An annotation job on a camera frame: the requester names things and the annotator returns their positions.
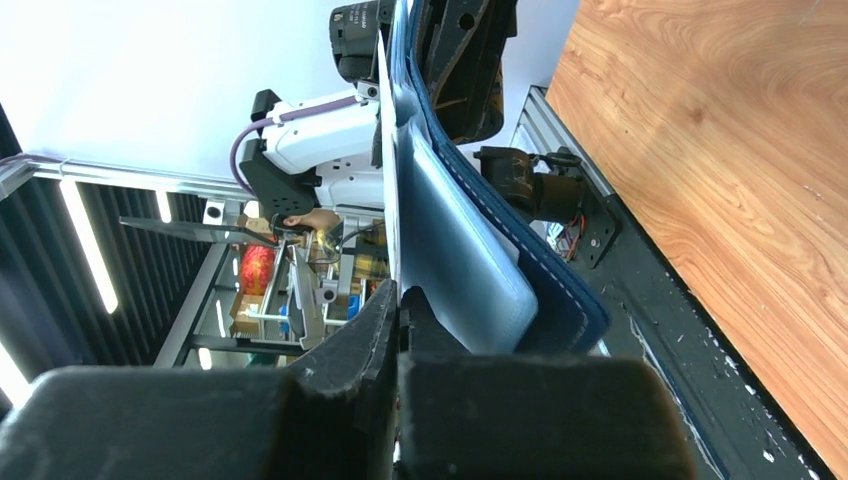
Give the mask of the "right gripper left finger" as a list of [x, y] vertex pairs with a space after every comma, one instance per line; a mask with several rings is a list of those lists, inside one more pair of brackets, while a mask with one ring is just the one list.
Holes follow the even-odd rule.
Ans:
[[1, 425], [5, 479], [388, 479], [397, 285], [292, 365], [67, 367]]

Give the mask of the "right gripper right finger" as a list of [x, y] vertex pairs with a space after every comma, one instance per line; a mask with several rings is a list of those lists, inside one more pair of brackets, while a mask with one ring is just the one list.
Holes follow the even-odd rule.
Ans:
[[401, 299], [402, 479], [692, 479], [670, 394], [645, 363], [469, 353], [419, 288]]

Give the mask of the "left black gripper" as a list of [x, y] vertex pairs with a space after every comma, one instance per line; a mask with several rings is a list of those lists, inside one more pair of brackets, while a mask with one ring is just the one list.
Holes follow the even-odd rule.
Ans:
[[[457, 144], [493, 137], [504, 125], [502, 57], [517, 35], [516, 0], [420, 1], [416, 59], [431, 107]], [[387, 36], [393, 1], [340, 6], [329, 17], [339, 75], [359, 95], [378, 99], [378, 36]]]

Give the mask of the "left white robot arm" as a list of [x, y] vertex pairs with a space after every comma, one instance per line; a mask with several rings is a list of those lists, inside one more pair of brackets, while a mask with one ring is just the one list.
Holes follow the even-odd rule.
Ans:
[[[383, 206], [378, 57], [401, 35], [394, 10], [365, 1], [331, 12], [332, 57], [349, 90], [301, 103], [268, 89], [255, 96], [230, 168], [274, 226], [317, 207]], [[418, 10], [411, 53], [438, 122], [456, 144], [491, 138], [504, 124], [502, 56], [518, 32], [516, 3], [421, 1]]]

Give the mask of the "dark blue card holder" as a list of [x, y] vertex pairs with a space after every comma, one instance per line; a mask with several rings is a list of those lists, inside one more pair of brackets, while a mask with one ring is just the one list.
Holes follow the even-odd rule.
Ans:
[[413, 59], [421, 4], [398, 1], [380, 41], [380, 134], [392, 278], [423, 290], [475, 354], [591, 350], [611, 319], [598, 297], [470, 165]]

